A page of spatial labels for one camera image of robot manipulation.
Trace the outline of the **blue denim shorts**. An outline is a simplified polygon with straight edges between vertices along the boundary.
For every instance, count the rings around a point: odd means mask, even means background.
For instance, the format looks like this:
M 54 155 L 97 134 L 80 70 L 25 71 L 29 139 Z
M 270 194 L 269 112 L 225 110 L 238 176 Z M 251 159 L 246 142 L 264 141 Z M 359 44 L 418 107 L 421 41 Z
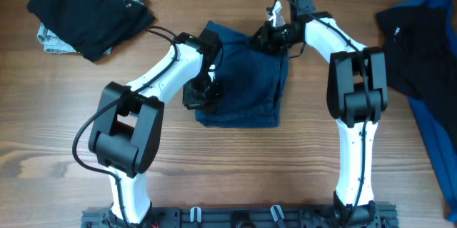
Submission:
M 288 53 L 252 49 L 251 37 L 213 21 L 206 28 L 222 40 L 224 57 L 216 70 L 224 96 L 213 112 L 195 111 L 205 127 L 274 128 L 280 124 L 281 100 L 288 78 Z

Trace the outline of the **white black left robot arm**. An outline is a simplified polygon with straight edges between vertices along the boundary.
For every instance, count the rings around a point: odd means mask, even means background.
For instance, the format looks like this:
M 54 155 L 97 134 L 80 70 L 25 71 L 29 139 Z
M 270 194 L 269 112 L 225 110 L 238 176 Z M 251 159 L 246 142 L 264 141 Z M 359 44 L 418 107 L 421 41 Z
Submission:
M 159 150 L 166 104 L 182 91 L 187 109 L 213 111 L 223 96 L 214 66 L 223 51 L 219 35 L 204 29 L 170 41 L 166 56 L 143 76 L 126 85 L 111 82 L 102 91 L 89 151 L 110 176 L 114 203 L 84 212 L 82 227 L 152 227 L 146 171 Z

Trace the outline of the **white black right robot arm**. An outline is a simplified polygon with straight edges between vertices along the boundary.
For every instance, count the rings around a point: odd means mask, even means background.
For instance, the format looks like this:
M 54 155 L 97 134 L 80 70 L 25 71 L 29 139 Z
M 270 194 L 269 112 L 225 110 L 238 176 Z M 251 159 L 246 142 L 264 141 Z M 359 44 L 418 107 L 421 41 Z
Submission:
M 328 12 L 317 12 L 312 0 L 287 0 L 291 21 L 275 0 L 267 20 L 251 43 L 268 53 L 295 44 L 313 47 L 329 64 L 326 103 L 336 120 L 340 166 L 333 204 L 320 218 L 330 227 L 376 227 L 381 218 L 371 186 L 373 141 L 388 104 L 385 56 L 350 38 Z

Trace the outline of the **folded black t-shirt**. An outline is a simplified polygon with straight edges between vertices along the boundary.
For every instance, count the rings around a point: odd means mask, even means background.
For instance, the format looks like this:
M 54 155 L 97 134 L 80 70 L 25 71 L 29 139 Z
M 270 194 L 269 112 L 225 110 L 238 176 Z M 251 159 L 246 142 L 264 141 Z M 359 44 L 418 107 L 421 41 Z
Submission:
M 30 0 L 27 9 L 91 62 L 155 19 L 146 5 L 134 0 Z

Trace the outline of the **black t-shirt on right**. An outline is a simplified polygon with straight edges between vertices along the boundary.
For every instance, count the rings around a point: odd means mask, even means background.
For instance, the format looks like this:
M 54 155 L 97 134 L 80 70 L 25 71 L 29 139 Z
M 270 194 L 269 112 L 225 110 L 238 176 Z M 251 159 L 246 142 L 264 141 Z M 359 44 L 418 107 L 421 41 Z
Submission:
M 446 12 L 400 6 L 376 14 L 383 32 L 387 83 L 425 102 L 456 145 L 456 58 L 448 48 Z

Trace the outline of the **blue garment on right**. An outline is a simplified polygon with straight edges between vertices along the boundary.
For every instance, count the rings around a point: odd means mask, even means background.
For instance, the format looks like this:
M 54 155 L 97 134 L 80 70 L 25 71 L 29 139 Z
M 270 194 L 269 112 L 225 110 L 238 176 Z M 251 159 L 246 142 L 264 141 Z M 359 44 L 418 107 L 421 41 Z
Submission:
M 456 56 L 456 31 L 451 24 L 452 0 L 408 0 L 397 6 L 425 6 L 446 11 L 446 36 L 448 49 Z M 456 153 L 446 130 L 433 118 L 424 101 L 409 98 L 409 104 L 421 132 L 423 143 L 431 160 L 445 203 L 450 210 L 446 220 L 456 222 Z

